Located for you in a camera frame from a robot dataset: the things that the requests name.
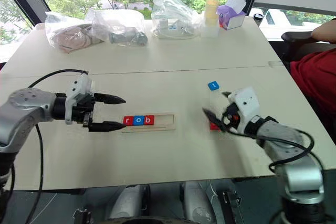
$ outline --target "white table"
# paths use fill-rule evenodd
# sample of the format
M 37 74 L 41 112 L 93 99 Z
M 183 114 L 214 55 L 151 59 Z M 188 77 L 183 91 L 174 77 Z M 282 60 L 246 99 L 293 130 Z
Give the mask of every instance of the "white table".
M 64 68 L 91 74 L 225 69 L 267 66 L 279 58 L 251 17 L 242 27 L 220 30 L 215 39 L 160 40 L 150 33 L 144 47 L 100 43 L 64 54 L 49 46 L 44 30 L 33 30 L 14 53 L 0 78 L 37 77 Z
M 41 123 L 45 151 L 44 189 L 85 188 L 137 183 L 271 175 L 270 159 L 253 141 L 210 132 L 201 108 L 221 113 L 227 105 L 221 91 L 253 86 L 263 116 L 305 130 L 316 140 L 314 152 L 327 169 L 336 168 L 336 147 L 283 66 L 215 70 L 94 74 L 96 89 L 124 98 L 120 105 L 97 105 L 94 120 L 124 115 L 172 112 L 174 131 L 88 133 L 63 121 Z M 75 76 L 51 77 L 37 87 L 64 92 Z M 36 78 L 2 80 L 0 103 L 10 92 Z M 217 81 L 220 91 L 207 83 Z M 15 161 L 16 190 L 37 189 L 39 145 L 32 130 Z

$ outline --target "plastic bag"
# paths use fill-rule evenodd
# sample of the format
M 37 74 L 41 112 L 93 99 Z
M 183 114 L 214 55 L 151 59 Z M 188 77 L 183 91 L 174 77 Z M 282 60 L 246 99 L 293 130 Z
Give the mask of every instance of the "plastic bag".
M 159 38 L 191 39 L 200 34 L 201 16 L 181 0 L 153 1 L 153 35 Z
M 91 34 L 101 40 L 128 46 L 145 45 L 144 17 L 136 10 L 92 10 L 86 19 L 92 20 Z
M 63 16 L 55 12 L 46 12 L 46 36 L 49 44 L 62 52 L 85 48 L 102 40 L 90 35 L 92 24 L 88 20 L 81 20 Z

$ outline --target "chair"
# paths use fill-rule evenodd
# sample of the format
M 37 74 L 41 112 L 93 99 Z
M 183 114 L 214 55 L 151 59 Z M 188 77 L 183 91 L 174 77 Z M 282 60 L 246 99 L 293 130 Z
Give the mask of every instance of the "chair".
M 281 35 L 281 38 L 286 43 L 286 49 L 280 59 L 287 62 L 299 61 L 312 52 L 326 51 L 336 47 L 335 44 L 317 43 L 318 41 L 311 37 L 311 31 L 288 31 Z M 310 97 L 306 98 L 316 115 L 321 118 L 322 112 L 315 100 Z M 324 127 L 336 144 L 336 118 L 333 119 L 333 124 L 329 129 L 326 126 Z

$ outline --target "person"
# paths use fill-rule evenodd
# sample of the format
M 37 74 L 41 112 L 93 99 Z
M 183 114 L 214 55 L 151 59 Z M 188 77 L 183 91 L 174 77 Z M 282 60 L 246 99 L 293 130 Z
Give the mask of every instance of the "person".
M 336 44 L 336 18 L 316 28 L 311 36 Z M 284 65 L 336 143 L 336 48 Z

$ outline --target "tissue box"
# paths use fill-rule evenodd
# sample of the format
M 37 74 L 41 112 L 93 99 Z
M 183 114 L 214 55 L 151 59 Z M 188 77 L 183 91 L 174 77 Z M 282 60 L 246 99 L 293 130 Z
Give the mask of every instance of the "tissue box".
M 242 26 L 246 15 L 243 11 L 237 14 L 235 10 L 227 5 L 219 6 L 217 13 L 219 15 L 219 25 L 224 27 L 226 30 Z

